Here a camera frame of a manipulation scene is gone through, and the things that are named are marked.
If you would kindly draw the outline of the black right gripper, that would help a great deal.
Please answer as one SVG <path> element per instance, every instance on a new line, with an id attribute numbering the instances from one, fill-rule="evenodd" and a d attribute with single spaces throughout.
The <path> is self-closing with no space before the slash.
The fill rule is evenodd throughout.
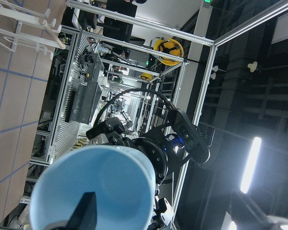
<path id="1" fill-rule="evenodd" d="M 92 145 L 129 146 L 141 151 L 153 165 L 157 184 L 166 183 L 165 177 L 179 170 L 190 159 L 178 155 L 179 151 L 185 150 L 185 146 L 176 133 L 164 135 L 161 131 L 156 131 L 142 137 L 126 134 L 123 137 L 125 131 L 122 122 L 114 117 L 86 131 L 86 136 Z M 158 195 L 159 189 L 156 189 L 149 230 L 161 230 L 167 227 L 174 216 L 168 200 L 165 197 L 159 198 Z"/>

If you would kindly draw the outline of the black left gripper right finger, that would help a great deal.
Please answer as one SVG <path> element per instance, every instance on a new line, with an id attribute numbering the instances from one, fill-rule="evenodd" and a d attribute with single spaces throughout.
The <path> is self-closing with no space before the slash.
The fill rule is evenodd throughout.
<path id="1" fill-rule="evenodd" d="M 288 230 L 288 218 L 265 214 L 241 191 L 231 192 L 230 216 L 238 230 Z"/>

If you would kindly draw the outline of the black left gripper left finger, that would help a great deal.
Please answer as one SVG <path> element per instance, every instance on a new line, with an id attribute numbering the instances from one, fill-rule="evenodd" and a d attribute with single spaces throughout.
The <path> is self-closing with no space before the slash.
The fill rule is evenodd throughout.
<path id="1" fill-rule="evenodd" d="M 95 192 L 86 192 L 78 202 L 70 217 L 67 230 L 95 230 L 97 224 L 97 207 Z"/>

